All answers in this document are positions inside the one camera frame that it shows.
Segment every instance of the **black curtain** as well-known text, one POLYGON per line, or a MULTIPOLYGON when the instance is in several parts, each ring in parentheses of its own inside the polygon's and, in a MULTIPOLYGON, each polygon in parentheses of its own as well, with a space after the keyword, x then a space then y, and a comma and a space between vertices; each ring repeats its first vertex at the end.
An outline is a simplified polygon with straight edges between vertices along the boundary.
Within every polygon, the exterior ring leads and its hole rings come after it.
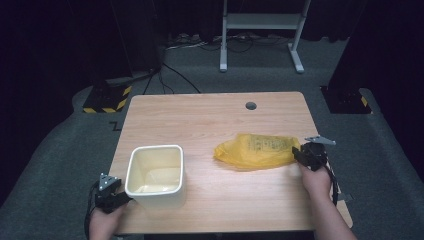
POLYGON ((423 1, 368 0, 328 85, 340 95, 372 91, 422 180, 423 13, 423 1))
MULTIPOLYGON (((312 0, 302 38, 318 41, 346 40, 359 19, 365 0, 312 0)), ((228 0, 228 12, 233 13, 300 13, 304 1, 299 0, 228 0)), ((203 41, 222 34, 223 0, 166 0, 166 16, 173 37, 185 33, 199 34, 203 41)), ((286 37, 293 31, 253 30, 258 35, 276 33, 286 37)))
POLYGON ((2 1, 0 34, 2 204, 92 73, 67 1, 2 1))

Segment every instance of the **yellow cloth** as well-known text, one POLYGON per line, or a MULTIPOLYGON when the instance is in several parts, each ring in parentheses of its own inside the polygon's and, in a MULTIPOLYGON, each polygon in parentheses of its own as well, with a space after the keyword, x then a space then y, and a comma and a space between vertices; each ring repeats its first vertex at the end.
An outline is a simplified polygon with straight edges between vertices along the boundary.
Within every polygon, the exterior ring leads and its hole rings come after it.
POLYGON ((219 144, 214 158, 242 169, 274 168, 295 161, 292 147, 300 149, 295 137, 238 134, 219 144))

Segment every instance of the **white plastic bin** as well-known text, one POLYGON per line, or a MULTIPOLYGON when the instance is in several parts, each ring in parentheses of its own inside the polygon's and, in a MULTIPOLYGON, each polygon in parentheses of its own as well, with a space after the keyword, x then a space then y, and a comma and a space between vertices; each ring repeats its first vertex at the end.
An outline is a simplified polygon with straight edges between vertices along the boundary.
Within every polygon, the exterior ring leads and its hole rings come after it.
POLYGON ((144 208, 178 208, 185 202, 184 154, 178 145, 134 149, 125 192, 144 208))

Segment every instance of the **black wire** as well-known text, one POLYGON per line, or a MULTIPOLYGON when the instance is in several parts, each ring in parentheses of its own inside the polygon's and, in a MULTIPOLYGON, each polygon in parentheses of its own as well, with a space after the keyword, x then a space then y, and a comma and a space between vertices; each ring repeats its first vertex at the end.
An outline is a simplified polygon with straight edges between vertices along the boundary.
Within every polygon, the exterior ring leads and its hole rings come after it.
POLYGON ((150 82, 152 81, 153 76, 154 76, 154 75, 152 75, 152 76, 149 78, 149 81, 147 82, 147 85, 146 85, 146 87, 144 88, 144 91, 143 91, 142 95, 146 94, 146 92, 147 92, 147 88, 149 87, 150 82))
POLYGON ((184 77, 181 73, 179 73, 177 70, 171 68, 170 66, 166 65, 165 63, 162 63, 165 67, 167 67, 169 70, 175 72, 176 74, 180 75, 180 77, 182 77, 184 80, 186 80, 194 89, 196 89, 196 91, 198 93, 201 93, 200 90, 194 86, 194 84, 192 82, 190 82, 190 80, 188 80, 186 77, 184 77))
POLYGON ((213 51, 216 51, 216 50, 221 49, 221 46, 219 46, 219 47, 217 47, 217 48, 214 48, 214 49, 207 49, 207 48, 205 48, 204 46, 199 46, 199 48, 201 48, 201 49, 203 49, 203 50, 205 50, 205 51, 213 52, 213 51))
POLYGON ((172 88, 170 88, 168 85, 166 85, 166 84, 163 82, 163 79, 162 79, 162 73, 161 73, 161 72, 159 72, 159 81, 160 81, 160 83, 162 84, 163 94, 166 94, 166 92, 165 92, 165 87, 166 87, 166 88, 168 88, 169 90, 171 90, 172 94, 175 94, 175 93, 174 93, 174 90, 173 90, 172 88))
POLYGON ((91 220, 91 213, 93 212, 94 208, 92 208, 93 203, 93 192, 94 190, 99 186, 99 181, 96 181, 90 188, 90 192, 88 194, 88 204, 87 204, 87 211, 85 213, 84 218, 84 232, 85 237, 87 240, 90 239, 90 220, 91 220))
POLYGON ((324 167, 327 170, 328 175, 330 176, 331 183, 333 184, 333 204, 334 206, 337 206, 337 201, 339 198, 339 185, 331 167, 329 168, 327 165, 325 165, 324 167))
POLYGON ((149 77, 152 77, 152 76, 154 76, 156 73, 158 73, 159 71, 160 71, 160 68, 159 68, 159 69, 154 69, 151 73, 149 73, 149 74, 147 74, 147 75, 144 75, 144 76, 141 76, 141 77, 136 77, 136 78, 130 79, 130 80, 125 81, 125 82, 120 82, 120 83, 109 83, 109 86, 110 86, 110 87, 118 87, 118 86, 123 86, 123 85, 129 85, 129 84, 132 84, 132 83, 134 83, 134 82, 141 81, 141 80, 147 79, 147 78, 149 78, 149 77))

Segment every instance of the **metal stand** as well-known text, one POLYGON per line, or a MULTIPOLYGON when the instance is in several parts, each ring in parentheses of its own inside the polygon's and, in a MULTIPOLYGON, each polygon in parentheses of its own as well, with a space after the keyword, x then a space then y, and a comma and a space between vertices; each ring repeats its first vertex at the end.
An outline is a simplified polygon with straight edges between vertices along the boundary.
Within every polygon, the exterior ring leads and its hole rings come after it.
POLYGON ((290 55, 298 73, 305 69, 297 53, 300 36, 306 21, 311 0, 306 0, 300 14, 246 14, 227 13, 227 0, 224 0, 222 17, 222 43, 219 70, 226 72, 227 64, 227 30, 228 29, 289 29, 296 30, 293 43, 288 44, 290 55))

